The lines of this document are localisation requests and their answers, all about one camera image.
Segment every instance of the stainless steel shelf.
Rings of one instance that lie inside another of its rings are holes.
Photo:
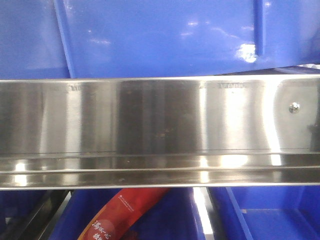
[[[320,183],[320,75],[0,80],[0,189]]]

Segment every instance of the red package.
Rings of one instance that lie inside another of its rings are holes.
[[[169,188],[124,188],[94,216],[78,240],[119,240]]]

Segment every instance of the blue plastic bin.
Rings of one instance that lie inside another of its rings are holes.
[[[119,189],[76,190],[49,240],[75,240]],[[191,188],[171,189],[132,227],[139,240],[205,240]]]
[[[72,78],[320,62],[319,0],[54,0]]]
[[[39,202],[46,191],[0,191],[0,234],[6,230],[6,218],[22,219]]]
[[[320,186],[210,191],[230,240],[320,240]]]

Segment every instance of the blue container wall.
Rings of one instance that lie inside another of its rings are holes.
[[[320,240],[320,186],[212,188],[230,240]]]
[[[1,1],[0,79],[69,77],[53,1]]]
[[[55,0],[71,77],[215,75],[320,62],[318,0]]]

